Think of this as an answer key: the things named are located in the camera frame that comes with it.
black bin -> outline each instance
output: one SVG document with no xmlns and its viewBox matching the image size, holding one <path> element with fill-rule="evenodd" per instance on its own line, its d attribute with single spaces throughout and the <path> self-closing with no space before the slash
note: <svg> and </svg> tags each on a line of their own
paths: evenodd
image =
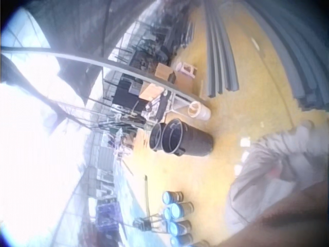
<svg viewBox="0 0 329 247">
<path fill-rule="evenodd" d="M 149 146 L 155 152 L 158 150 L 162 150 L 161 138 L 165 126 L 165 123 L 157 123 L 151 131 Z"/>
<path fill-rule="evenodd" d="M 213 150 L 213 138 L 210 134 L 175 118 L 163 130 L 162 149 L 165 153 L 177 156 L 205 156 Z"/>
</svg>

concrete floor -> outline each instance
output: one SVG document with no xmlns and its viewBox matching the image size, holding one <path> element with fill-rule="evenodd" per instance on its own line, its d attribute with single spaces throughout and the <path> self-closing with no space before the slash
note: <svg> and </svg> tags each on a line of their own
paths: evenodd
<svg viewBox="0 0 329 247">
<path fill-rule="evenodd" d="M 213 152 L 207 157 L 167 155 L 153 152 L 144 145 L 147 134 L 138 131 L 134 153 L 124 160 L 134 174 L 127 175 L 136 199 L 145 210 L 143 176 L 149 179 L 151 213 L 163 208 L 161 196 L 165 190 L 182 191 L 193 202 L 195 212 L 188 217 L 195 241 L 205 239 L 217 244 L 229 233 L 224 223 L 224 206 L 234 166 L 241 162 L 243 137 L 256 140 L 264 134 L 290 129 L 303 119 L 319 124 L 326 119 L 323 111 L 301 112 L 293 99 L 280 60 L 265 33 L 244 9 L 236 4 L 222 13 L 234 53 L 240 90 L 209 99 L 202 82 L 207 80 L 207 47 L 205 18 L 197 9 L 193 42 L 178 52 L 174 63 L 185 61 L 198 68 L 194 94 L 201 93 L 212 111 L 207 122 L 179 116 L 215 139 Z M 166 121 L 177 117 L 170 114 Z M 169 236 L 161 238 L 169 245 Z"/>
</svg>

brown object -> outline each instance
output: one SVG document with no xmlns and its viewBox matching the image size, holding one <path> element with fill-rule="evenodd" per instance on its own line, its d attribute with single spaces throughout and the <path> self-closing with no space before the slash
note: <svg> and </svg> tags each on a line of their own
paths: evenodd
<svg viewBox="0 0 329 247">
<path fill-rule="evenodd" d="M 193 79 L 182 74 L 181 72 L 174 71 L 174 69 L 159 63 L 154 75 L 167 81 L 169 75 L 173 72 L 176 75 L 175 85 L 178 87 L 178 89 L 182 90 L 184 93 L 191 93 L 193 89 Z M 144 81 L 140 90 L 139 98 L 151 101 L 163 91 L 164 88 Z"/>
</svg>

metal frame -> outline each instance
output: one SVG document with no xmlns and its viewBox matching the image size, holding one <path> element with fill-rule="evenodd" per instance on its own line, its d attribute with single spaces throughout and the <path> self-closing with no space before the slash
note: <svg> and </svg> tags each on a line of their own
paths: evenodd
<svg viewBox="0 0 329 247">
<path fill-rule="evenodd" d="M 199 101 L 201 103 L 205 103 L 202 99 L 199 97 L 184 93 L 181 90 L 179 90 L 175 85 L 171 84 L 170 82 L 167 82 L 163 79 L 157 78 L 152 74 L 146 73 L 144 71 L 141 71 L 139 69 L 130 67 L 126 64 L 114 62 L 105 58 L 101 57 L 95 57 L 89 54 L 84 54 L 82 52 L 64 52 L 61 50 L 51 49 L 51 48 L 34 48 L 34 47 L 6 47 L 1 46 L 1 53 L 3 54 L 41 54 L 41 55 L 51 55 L 58 58 L 66 58 L 74 61 L 84 62 L 84 63 L 90 63 L 93 65 L 97 65 L 100 67 L 107 67 L 114 69 L 116 71 L 122 72 L 127 75 L 134 76 L 138 79 L 141 79 L 143 81 L 147 81 L 150 83 L 153 83 L 157 86 L 161 86 L 164 89 L 167 89 L 171 92 L 174 92 L 176 94 L 182 95 L 183 97 L 191 100 L 191 101 Z"/>
</svg>

paint can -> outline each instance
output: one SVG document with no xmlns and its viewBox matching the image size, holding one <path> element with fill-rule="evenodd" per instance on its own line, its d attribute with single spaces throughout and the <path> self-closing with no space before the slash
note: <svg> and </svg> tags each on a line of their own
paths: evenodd
<svg viewBox="0 0 329 247">
<path fill-rule="evenodd" d="M 164 210 L 163 210 L 163 216 L 166 220 L 171 220 L 171 212 L 170 212 L 170 208 L 169 207 L 166 207 Z"/>
<path fill-rule="evenodd" d="M 173 219 L 179 219 L 193 213 L 194 206 L 191 202 L 174 203 L 170 207 L 170 212 Z"/>
<path fill-rule="evenodd" d="M 170 239 L 170 244 L 172 247 L 185 246 L 193 243 L 193 237 L 191 234 L 185 234 L 177 237 L 172 237 Z"/>
<path fill-rule="evenodd" d="M 184 195 L 180 191 L 165 191 L 162 194 L 162 201 L 166 205 L 182 202 L 183 200 L 184 200 Z"/>
<path fill-rule="evenodd" d="M 189 220 L 183 220 L 179 222 L 170 222 L 169 223 L 169 233 L 172 236 L 180 236 L 187 233 L 190 233 L 192 230 L 192 225 Z"/>
<path fill-rule="evenodd" d="M 188 247 L 210 247 L 210 244 L 207 241 L 202 240 L 198 243 L 191 244 Z"/>
</svg>

